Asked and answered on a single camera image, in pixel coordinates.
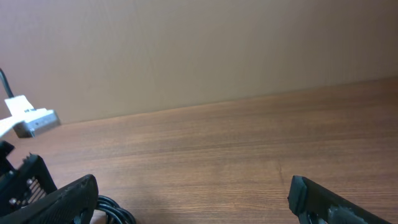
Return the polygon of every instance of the white usb connector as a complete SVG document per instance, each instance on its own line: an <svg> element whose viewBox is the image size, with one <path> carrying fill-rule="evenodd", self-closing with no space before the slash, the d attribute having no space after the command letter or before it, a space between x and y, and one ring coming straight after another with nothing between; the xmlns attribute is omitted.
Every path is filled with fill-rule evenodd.
<svg viewBox="0 0 398 224"><path fill-rule="evenodd" d="M32 138L61 125L54 110L36 110L24 95L5 99L5 102L12 116L0 121L0 137L14 128L19 138Z"/></svg>

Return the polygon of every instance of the wooden desk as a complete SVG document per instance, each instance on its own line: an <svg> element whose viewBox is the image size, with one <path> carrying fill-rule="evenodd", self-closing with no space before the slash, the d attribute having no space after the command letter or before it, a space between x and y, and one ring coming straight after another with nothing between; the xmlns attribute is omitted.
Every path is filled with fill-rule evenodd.
<svg viewBox="0 0 398 224"><path fill-rule="evenodd" d="M398 78L11 137L14 164L40 154L58 187L94 174L141 223L298 223L294 174L398 222Z"/></svg>

